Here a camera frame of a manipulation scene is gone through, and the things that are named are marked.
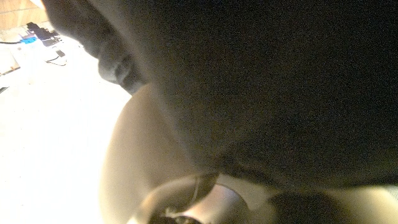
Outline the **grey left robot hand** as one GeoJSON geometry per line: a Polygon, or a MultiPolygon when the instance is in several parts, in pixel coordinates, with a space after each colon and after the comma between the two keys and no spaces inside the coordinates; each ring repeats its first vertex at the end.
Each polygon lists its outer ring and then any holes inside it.
{"type": "Polygon", "coordinates": [[[389,187],[300,194],[195,170],[155,107],[152,87],[126,103],[99,182],[105,223],[396,223],[389,187]]]}

